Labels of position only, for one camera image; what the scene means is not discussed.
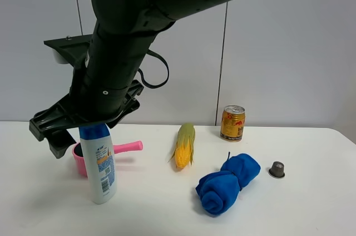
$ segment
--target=blue bottle cap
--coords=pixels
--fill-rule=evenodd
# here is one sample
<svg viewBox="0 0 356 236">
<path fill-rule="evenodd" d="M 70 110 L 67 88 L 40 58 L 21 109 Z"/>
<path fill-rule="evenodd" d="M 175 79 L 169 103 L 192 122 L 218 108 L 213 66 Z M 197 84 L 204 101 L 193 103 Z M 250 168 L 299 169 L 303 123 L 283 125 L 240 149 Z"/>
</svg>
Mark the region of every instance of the blue bottle cap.
<svg viewBox="0 0 356 236">
<path fill-rule="evenodd" d="M 80 138 L 84 140 L 96 140 L 110 136 L 110 132 L 106 124 L 99 124 L 79 127 L 79 135 Z"/>
</svg>

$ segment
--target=black string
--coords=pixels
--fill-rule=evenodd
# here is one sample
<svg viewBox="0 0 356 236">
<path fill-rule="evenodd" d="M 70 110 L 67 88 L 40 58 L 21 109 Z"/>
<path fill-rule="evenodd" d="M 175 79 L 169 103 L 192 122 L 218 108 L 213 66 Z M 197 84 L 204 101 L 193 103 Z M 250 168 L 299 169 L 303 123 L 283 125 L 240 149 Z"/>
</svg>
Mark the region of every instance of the black string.
<svg viewBox="0 0 356 236">
<path fill-rule="evenodd" d="M 229 152 L 229 154 L 228 154 L 228 159 L 226 160 L 226 162 L 227 162 L 229 159 L 230 159 L 230 152 Z M 236 176 L 236 174 L 235 174 L 234 172 L 232 172 L 232 171 L 230 171 L 230 172 L 238 179 L 238 183 L 239 183 L 239 178 L 238 178 L 238 176 Z"/>
<path fill-rule="evenodd" d="M 152 56 L 152 57 L 156 57 L 157 59 L 159 59 L 167 68 L 167 79 L 158 84 L 158 85 L 152 85 L 150 83 L 148 83 L 145 78 L 144 78 L 144 73 L 141 69 L 138 70 L 139 74 L 141 75 L 141 81 L 142 81 L 142 84 L 144 84 L 146 87 L 150 88 L 150 89 L 156 89 L 156 88 L 159 88 L 159 87 L 162 87 L 164 86 L 167 82 L 168 82 L 168 79 L 169 79 L 169 67 L 168 67 L 168 63 L 166 62 L 166 60 L 161 56 L 159 55 L 158 53 L 154 52 L 154 51 L 151 51 L 151 50 L 148 50 L 147 51 L 147 54 Z"/>
</svg>

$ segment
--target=white table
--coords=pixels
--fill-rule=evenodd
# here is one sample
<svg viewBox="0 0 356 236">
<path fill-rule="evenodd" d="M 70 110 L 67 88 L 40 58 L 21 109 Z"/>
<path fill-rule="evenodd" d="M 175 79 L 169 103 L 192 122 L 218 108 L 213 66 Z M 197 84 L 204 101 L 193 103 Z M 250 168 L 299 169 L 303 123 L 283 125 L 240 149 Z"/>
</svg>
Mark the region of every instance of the white table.
<svg viewBox="0 0 356 236">
<path fill-rule="evenodd" d="M 196 126 L 195 163 L 177 173 L 167 161 L 178 129 L 116 126 L 115 144 L 142 140 L 144 150 L 117 155 L 118 192 L 95 205 L 70 150 L 57 160 L 28 123 L 0 122 L 0 235 L 356 235 L 356 146 L 342 134 L 246 127 L 242 142 L 229 143 L 219 127 Z M 213 218 L 194 188 L 229 151 L 250 154 L 262 170 Z M 275 160 L 285 164 L 284 179 L 266 171 Z"/>
</svg>

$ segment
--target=rolled blue cloth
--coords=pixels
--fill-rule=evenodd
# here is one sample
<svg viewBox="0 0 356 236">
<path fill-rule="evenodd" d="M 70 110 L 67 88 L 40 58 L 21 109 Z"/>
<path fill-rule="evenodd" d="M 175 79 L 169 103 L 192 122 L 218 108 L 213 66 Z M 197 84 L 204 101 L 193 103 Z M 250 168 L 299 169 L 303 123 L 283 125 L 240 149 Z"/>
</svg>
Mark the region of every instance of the rolled blue cloth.
<svg viewBox="0 0 356 236">
<path fill-rule="evenodd" d="M 219 172 L 203 177 L 195 188 L 202 207 L 212 215 L 227 211 L 234 204 L 240 190 L 261 170 L 261 166 L 248 154 L 229 157 Z"/>
</svg>

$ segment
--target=bottle label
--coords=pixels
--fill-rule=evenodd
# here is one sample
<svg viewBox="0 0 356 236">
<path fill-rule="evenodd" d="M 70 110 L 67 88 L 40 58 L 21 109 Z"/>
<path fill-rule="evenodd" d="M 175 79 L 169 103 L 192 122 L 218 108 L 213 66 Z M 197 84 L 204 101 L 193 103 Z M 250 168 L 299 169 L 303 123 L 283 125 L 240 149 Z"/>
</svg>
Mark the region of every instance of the bottle label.
<svg viewBox="0 0 356 236">
<path fill-rule="evenodd" d="M 101 146 L 96 150 L 96 163 L 99 168 L 99 176 L 104 196 L 109 193 L 110 187 L 115 180 L 115 167 L 113 155 L 107 146 Z"/>
</svg>

